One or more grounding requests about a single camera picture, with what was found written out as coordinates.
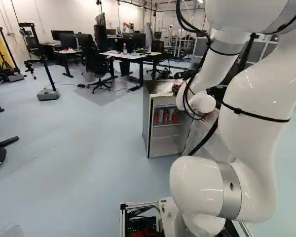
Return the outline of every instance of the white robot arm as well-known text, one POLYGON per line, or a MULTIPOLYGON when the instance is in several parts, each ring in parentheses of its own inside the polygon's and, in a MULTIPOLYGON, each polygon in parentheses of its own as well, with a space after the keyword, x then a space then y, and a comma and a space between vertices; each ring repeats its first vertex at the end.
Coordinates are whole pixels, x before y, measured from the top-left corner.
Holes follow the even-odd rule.
MULTIPOLYGON (((213 107, 212 98, 203 91, 223 80, 250 33, 277 34, 279 43, 268 57, 239 73, 225 93, 218 131, 237 161, 181 157, 171 167, 173 199, 186 226, 198 237, 216 235, 223 218, 263 222, 273 215, 274 150, 296 105, 296 0, 206 0, 205 4, 215 30, 211 49, 190 87, 196 95, 188 92, 198 111, 213 107), (211 106, 204 109, 206 102, 211 106)), ((181 110, 185 86, 177 96, 181 110)))

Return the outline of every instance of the desk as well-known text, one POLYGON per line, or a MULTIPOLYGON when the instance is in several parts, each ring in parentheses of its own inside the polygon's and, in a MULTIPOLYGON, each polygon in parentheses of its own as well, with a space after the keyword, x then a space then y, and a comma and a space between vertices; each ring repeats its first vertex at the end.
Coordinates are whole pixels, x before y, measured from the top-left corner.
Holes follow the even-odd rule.
POLYGON ((138 56, 133 56, 131 54, 117 53, 116 51, 107 51, 107 52, 100 53, 100 54, 112 57, 112 58, 114 58, 116 60, 120 60, 120 61, 129 61, 132 63, 138 63, 139 64, 139 81, 140 81, 139 84, 140 84, 140 86, 136 89, 139 89, 144 84, 144 61, 152 61, 152 80, 155 80, 158 60, 160 59, 160 56, 162 55, 162 53, 151 52, 150 55, 141 54, 138 56))
POLYGON ((61 54, 63 56, 64 60, 64 66, 66 69, 66 73, 63 73, 64 76, 67 76, 69 78, 73 78, 73 76, 70 74, 69 67, 68 67, 68 61, 67 61, 67 55, 68 54, 75 54, 75 53, 81 53, 82 50, 75 50, 75 51, 56 51, 56 53, 61 54))

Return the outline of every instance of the office chair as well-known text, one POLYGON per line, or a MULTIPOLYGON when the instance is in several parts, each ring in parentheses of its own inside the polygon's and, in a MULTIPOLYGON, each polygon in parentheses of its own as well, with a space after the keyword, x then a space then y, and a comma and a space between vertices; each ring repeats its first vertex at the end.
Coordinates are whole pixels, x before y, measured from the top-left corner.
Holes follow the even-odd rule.
MULTIPOLYGON (((156 38, 156 40, 154 40, 152 42, 152 44, 151 44, 151 50, 153 52, 164 53, 163 41, 160 41, 161 32, 155 32, 154 33, 154 37, 156 38)), ((165 59, 168 60, 169 69, 168 70, 156 69, 156 72, 159 73, 158 78, 159 79, 172 79, 171 76, 170 76, 170 74, 171 74, 171 71, 170 71, 170 59, 171 59, 171 57, 169 57, 168 55, 165 55, 164 59, 160 60, 158 62, 158 64, 164 62, 165 59)))
POLYGON ((87 72, 92 72, 95 74, 95 77, 99 80, 95 83, 91 83, 87 85, 87 88, 90 86, 95 86, 92 89, 92 94, 95 93, 95 90, 99 87, 104 86, 107 90, 110 90, 111 87, 107 84, 111 84, 111 78, 102 80, 101 78, 105 76, 106 73, 109 72, 109 60, 105 59, 105 56, 99 54, 96 45, 94 44, 92 47, 84 50, 85 56, 85 66, 87 72))

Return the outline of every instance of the light stand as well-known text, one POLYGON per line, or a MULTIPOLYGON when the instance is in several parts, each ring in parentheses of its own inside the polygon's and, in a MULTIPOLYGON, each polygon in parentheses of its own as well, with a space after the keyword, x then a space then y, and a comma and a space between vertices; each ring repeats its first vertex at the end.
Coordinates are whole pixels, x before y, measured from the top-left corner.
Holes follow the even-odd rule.
MULTIPOLYGON (((50 71, 48 69, 48 66, 47 66, 47 62, 46 62, 46 58, 45 58, 45 55, 43 54, 43 51, 42 51, 42 47, 39 43, 39 40, 38 40, 38 37, 37 37, 37 34, 36 34, 36 30, 35 30, 35 25, 34 23, 19 23, 19 27, 21 28, 24 28, 24 27, 30 27, 31 30, 32 30, 32 33, 33 33, 33 36, 35 38, 35 41, 37 42, 37 45, 38 45, 38 52, 39 52, 39 55, 40 55, 40 62, 44 65, 45 67, 45 70, 46 70, 46 73, 47 73, 47 76, 48 76, 48 79, 50 81, 50 85, 52 87, 52 89, 43 89, 41 90, 38 94, 37 94, 37 98, 40 100, 40 101, 44 101, 44 100, 57 100, 59 97, 60 97, 60 92, 59 90, 56 89, 55 87, 55 83, 53 81, 53 78, 51 77, 51 74, 50 74, 50 71)), ((31 72, 31 74, 33 74, 32 72, 34 71, 31 66, 28 67, 29 71, 31 72)))

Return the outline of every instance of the shelf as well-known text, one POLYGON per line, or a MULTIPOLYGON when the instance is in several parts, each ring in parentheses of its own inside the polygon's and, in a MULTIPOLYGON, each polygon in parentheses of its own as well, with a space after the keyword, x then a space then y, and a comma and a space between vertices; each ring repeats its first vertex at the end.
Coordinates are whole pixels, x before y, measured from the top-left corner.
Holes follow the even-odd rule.
POLYGON ((152 139, 165 139, 165 138, 173 138, 173 137, 178 137, 179 134, 176 135, 171 135, 171 136, 164 136, 164 137, 151 137, 152 139))
POLYGON ((171 123, 171 124, 153 125, 152 127, 169 127, 169 126, 177 126, 182 124, 183 123, 171 123))

